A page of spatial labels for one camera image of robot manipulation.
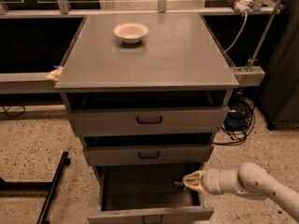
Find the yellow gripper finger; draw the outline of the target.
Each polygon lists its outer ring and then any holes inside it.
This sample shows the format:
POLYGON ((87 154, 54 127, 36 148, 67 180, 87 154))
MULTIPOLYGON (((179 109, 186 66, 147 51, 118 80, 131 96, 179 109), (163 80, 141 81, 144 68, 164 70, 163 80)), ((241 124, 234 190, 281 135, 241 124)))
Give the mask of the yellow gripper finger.
POLYGON ((191 189, 193 191, 196 191, 198 193, 204 193, 205 189, 203 188, 201 183, 195 183, 195 184, 188 184, 185 183, 184 186, 188 189, 191 189))
POLYGON ((183 177, 184 183, 192 183, 192 182, 199 182, 202 179, 202 176, 204 175, 204 171, 195 171, 189 175, 185 175, 183 177))

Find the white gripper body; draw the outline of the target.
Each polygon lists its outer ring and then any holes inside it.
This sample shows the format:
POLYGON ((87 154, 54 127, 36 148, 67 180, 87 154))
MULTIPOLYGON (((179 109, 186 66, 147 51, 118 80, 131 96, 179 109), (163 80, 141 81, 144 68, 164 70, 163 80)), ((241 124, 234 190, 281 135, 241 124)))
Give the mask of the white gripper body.
POLYGON ((208 169, 202 177, 202 185, 212 195, 222 195, 221 176, 218 169, 208 169))

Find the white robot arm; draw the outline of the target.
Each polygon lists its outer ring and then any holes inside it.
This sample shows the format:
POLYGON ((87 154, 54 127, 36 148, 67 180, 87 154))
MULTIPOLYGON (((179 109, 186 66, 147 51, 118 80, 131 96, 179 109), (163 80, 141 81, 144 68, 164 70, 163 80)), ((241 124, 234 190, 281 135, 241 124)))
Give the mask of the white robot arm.
POLYGON ((263 167, 243 163, 238 169, 208 169, 185 175, 183 185, 198 193, 231 193, 247 199, 271 199, 296 222, 299 222, 299 193, 278 182, 263 167))

